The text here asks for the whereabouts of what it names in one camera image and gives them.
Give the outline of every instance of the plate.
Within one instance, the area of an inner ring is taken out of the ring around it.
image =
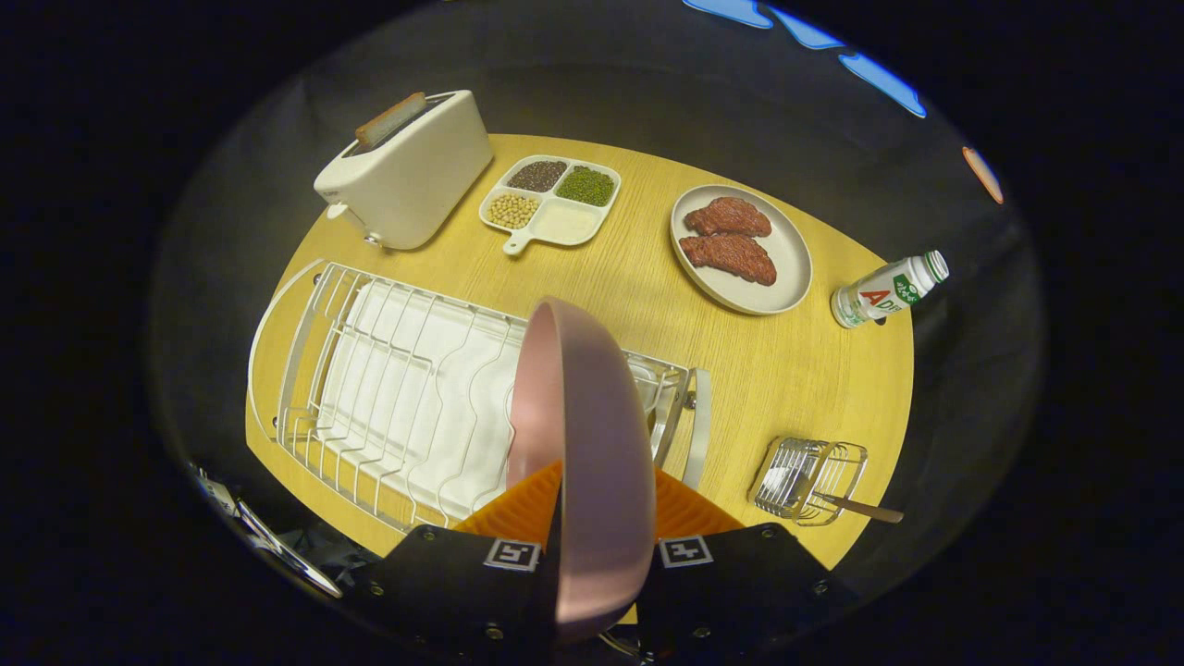
[[[754,238],[768,252],[777,268],[777,281],[765,287],[739,275],[710,267],[695,268],[678,245],[681,238],[699,236],[687,229],[687,213],[702,209],[719,197],[736,197],[757,206],[772,223],[773,232]],[[746,314],[777,314],[802,302],[813,280],[810,250],[797,226],[777,206],[764,198],[731,185],[702,185],[684,192],[670,211],[670,243],[678,263],[690,278],[720,303]]]
[[[509,180],[517,174],[520,168],[536,161],[561,161],[567,167],[559,177],[559,180],[545,192],[509,186]],[[609,201],[605,205],[593,206],[592,204],[565,199],[555,193],[564,180],[578,166],[598,171],[612,179],[612,196],[609,197]],[[485,199],[481,203],[481,209],[478,210],[481,222],[498,231],[510,233],[509,241],[502,245],[502,251],[515,256],[521,254],[530,241],[542,241],[553,245],[579,245],[587,243],[600,230],[604,218],[609,217],[609,211],[617,203],[618,193],[620,193],[620,174],[604,165],[555,155],[530,155],[519,160],[497,179],[497,184],[485,194]],[[517,194],[539,203],[539,209],[534,211],[530,220],[522,229],[507,229],[500,224],[495,224],[490,218],[489,205],[494,199],[503,194]]]

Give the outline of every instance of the white toaster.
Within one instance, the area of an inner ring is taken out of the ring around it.
[[[313,184],[329,203],[329,219],[353,219],[368,243],[398,250],[426,243],[494,158],[471,91],[426,102],[373,147],[347,146]]]

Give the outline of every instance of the beef patty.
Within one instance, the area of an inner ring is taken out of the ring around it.
[[[773,232],[765,213],[757,206],[736,197],[720,197],[683,218],[687,229],[701,236],[715,233],[744,233],[745,236],[768,236]]]
[[[678,246],[696,268],[709,265],[766,287],[777,282],[773,260],[768,258],[765,248],[748,236],[740,233],[688,236],[678,239]]]

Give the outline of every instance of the blue light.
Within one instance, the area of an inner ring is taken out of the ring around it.
[[[798,40],[798,44],[805,46],[806,49],[821,50],[821,49],[832,49],[835,46],[842,46],[843,43],[835,39],[834,37],[826,34],[825,32],[816,28],[815,26],[796,19],[780,9],[774,9],[770,7],[768,11],[773,12],[773,15],[781,21],[781,25],[790,31],[793,39]]]
[[[732,19],[744,25],[768,30],[773,27],[773,21],[757,11],[757,2],[753,0],[682,0],[688,7]]]
[[[863,81],[867,81],[871,85],[882,90],[886,95],[895,100],[901,107],[912,111],[916,117],[925,117],[925,107],[921,105],[921,101],[918,98],[916,91],[909,88],[903,81],[893,76],[888,70],[877,65],[870,58],[857,53],[855,56],[839,56],[838,60],[843,63],[843,66],[855,73],[855,76],[858,76]]]

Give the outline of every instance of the spoon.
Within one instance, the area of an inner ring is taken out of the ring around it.
[[[812,492],[815,497],[826,500],[835,506],[845,508],[848,511],[854,511],[855,513],[867,515],[868,518],[871,518],[874,520],[882,520],[884,523],[900,523],[901,519],[905,518],[903,513],[894,511],[892,508],[871,506],[870,504],[863,504],[861,501],[849,500],[847,498],[836,498],[835,495],[828,495],[825,493],[819,493],[818,491],[813,491],[813,486],[810,482],[811,475],[805,473],[805,469],[797,468],[793,472],[796,472],[797,475],[794,476],[793,484],[790,487],[789,494],[793,499],[786,502],[789,506],[793,506],[794,504],[800,501],[802,498],[806,495],[806,493]]]

